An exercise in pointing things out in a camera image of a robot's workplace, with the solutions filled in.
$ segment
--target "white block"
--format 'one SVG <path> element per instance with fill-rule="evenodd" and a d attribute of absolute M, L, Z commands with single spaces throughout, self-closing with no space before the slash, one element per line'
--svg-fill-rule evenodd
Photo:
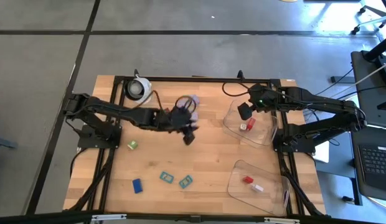
<path fill-rule="evenodd" d="M 263 188 L 258 184 L 252 184 L 251 189 L 255 190 L 256 192 L 263 192 Z"/>
<path fill-rule="evenodd" d="M 241 124 L 240 125 L 240 130 L 242 130 L 242 131 L 247 130 L 247 125 L 246 124 Z"/>

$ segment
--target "white cable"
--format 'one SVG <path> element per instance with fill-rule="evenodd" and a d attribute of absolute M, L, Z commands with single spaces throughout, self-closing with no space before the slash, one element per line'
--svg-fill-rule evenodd
<path fill-rule="evenodd" d="M 340 93 L 344 93 L 345 91 L 347 91 L 347 90 L 350 89 L 351 87 L 356 86 L 357 84 L 363 82 L 366 78 L 371 77 L 372 75 L 376 74 L 379 70 L 381 70 L 381 69 L 383 69 L 383 68 L 385 68 L 385 67 L 386 67 L 386 64 L 383 65 L 383 66 L 381 66 L 380 68 L 376 69 L 374 72 L 368 74 L 366 77 L 364 77 L 363 79 L 359 80 L 358 82 L 356 82 L 355 84 L 351 85 L 350 87 L 346 88 L 345 90 L 342 90 L 341 92 L 339 92 L 339 93 L 337 93 L 337 94 L 334 94 L 334 95 L 330 96 L 330 98 L 333 98 L 333 97 L 337 96 L 337 95 L 340 94 Z"/>
<path fill-rule="evenodd" d="M 376 200 L 374 200 L 374 199 L 372 199 L 372 198 L 370 198 L 370 197 L 367 197 L 369 200 L 371 200 L 372 202 L 374 202 L 374 203 L 376 203 L 376 204 L 378 204 L 378 205 L 380 205 L 380 206 L 383 206 L 384 208 L 386 208 L 386 205 L 384 205 L 384 204 L 382 204 L 382 203 L 380 203 L 380 202 L 378 202 L 378 201 L 376 201 Z"/>

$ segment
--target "laptop keyboard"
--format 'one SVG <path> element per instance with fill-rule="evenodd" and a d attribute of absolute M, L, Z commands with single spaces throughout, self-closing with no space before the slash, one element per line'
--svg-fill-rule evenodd
<path fill-rule="evenodd" d="M 360 155 L 366 173 L 386 175 L 386 148 L 360 146 Z"/>

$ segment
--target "transparent container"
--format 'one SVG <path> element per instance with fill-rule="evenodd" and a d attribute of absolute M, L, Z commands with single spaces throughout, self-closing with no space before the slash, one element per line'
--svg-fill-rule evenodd
<path fill-rule="evenodd" d="M 253 184 L 259 185 L 263 191 L 253 190 L 252 184 L 243 181 L 246 176 L 253 178 Z M 230 174 L 227 192 L 231 197 L 263 211 L 285 216 L 290 183 L 287 177 L 269 173 L 239 160 Z"/>
<path fill-rule="evenodd" d="M 235 100 L 230 105 L 229 111 L 224 118 L 223 131 L 241 141 L 255 147 L 269 146 L 277 131 L 277 118 L 270 113 L 257 113 L 253 111 L 252 118 L 255 123 L 251 130 L 240 130 L 241 124 L 247 124 L 248 120 L 241 119 L 237 107 L 243 102 Z"/>

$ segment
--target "wooden tabletop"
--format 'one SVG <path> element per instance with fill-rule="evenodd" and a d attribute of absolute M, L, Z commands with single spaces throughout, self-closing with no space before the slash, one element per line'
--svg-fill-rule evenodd
<path fill-rule="evenodd" d="M 93 96 L 108 101 L 113 80 L 114 76 L 98 76 Z M 296 86 L 294 80 L 282 80 L 281 84 Z M 232 98 L 222 92 L 221 86 L 222 83 L 152 82 L 163 108 L 172 108 L 182 95 L 197 95 L 200 128 L 194 132 L 194 142 L 186 146 L 182 134 L 145 131 L 122 121 L 123 132 L 111 171 L 106 212 L 269 215 L 227 193 L 230 174 L 238 160 L 276 175 L 280 174 L 280 168 L 272 145 L 251 147 L 224 132 L 222 121 L 231 102 L 247 101 L 248 95 Z M 226 90 L 232 94 L 246 91 L 234 84 L 228 84 Z M 134 103 L 126 100 L 125 106 L 132 107 Z M 157 100 L 152 98 L 145 106 L 158 107 Z M 289 123 L 304 123 L 302 111 L 291 111 L 287 118 Z M 132 140 L 138 142 L 133 151 L 127 147 Z M 75 161 L 64 208 L 74 205 L 91 184 L 97 155 L 98 149 L 88 149 Z M 301 188 L 318 210 L 325 212 L 313 160 L 306 154 L 294 155 Z M 172 184 L 159 178 L 162 171 L 174 176 Z M 193 183 L 181 189 L 178 182 L 186 175 L 193 178 Z M 132 180 L 137 178 L 143 185 L 143 192 L 139 194 L 134 193 L 132 186 Z M 94 208 L 98 208 L 100 192 L 101 186 L 96 192 Z M 291 194 L 293 211 L 296 212 L 294 198 Z"/>

